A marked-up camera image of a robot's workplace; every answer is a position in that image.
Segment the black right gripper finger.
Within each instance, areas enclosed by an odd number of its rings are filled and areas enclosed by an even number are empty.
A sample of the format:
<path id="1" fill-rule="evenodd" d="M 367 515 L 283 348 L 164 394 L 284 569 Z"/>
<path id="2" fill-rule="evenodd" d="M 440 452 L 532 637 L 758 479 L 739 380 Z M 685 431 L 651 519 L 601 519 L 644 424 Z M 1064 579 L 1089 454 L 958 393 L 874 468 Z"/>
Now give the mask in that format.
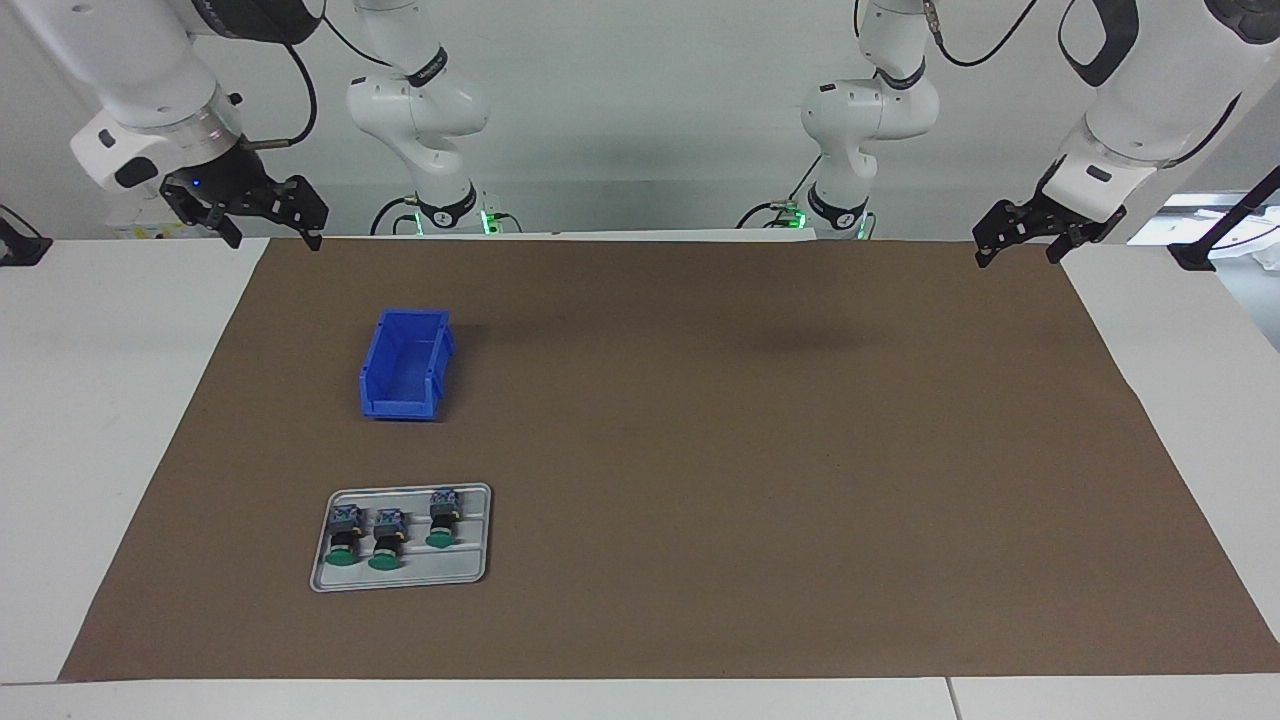
<path id="1" fill-rule="evenodd" d="M 268 209 L 262 217 L 275 225 L 294 231 L 308 250 L 319 251 L 329 206 L 312 184 L 302 176 L 291 176 L 270 183 L 266 191 Z"/>
<path id="2" fill-rule="evenodd" d="M 241 228 L 224 213 L 223 208 L 206 208 L 198 200 L 186 200 L 186 224 L 212 231 L 230 249 L 239 249 Z"/>

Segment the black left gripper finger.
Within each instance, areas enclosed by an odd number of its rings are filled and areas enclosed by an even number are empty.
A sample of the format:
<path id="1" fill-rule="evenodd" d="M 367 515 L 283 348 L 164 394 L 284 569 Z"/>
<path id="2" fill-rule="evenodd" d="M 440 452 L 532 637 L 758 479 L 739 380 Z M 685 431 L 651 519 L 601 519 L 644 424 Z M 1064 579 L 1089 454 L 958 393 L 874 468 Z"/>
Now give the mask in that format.
<path id="1" fill-rule="evenodd" d="M 986 269 L 1005 250 L 1051 234 L 1051 215 L 1034 205 L 996 202 L 975 223 L 975 263 Z"/>
<path id="2" fill-rule="evenodd" d="M 1046 249 L 1046 259 L 1050 264 L 1059 265 L 1073 250 L 1093 243 L 1094 231 L 1094 225 L 1068 225 Z"/>

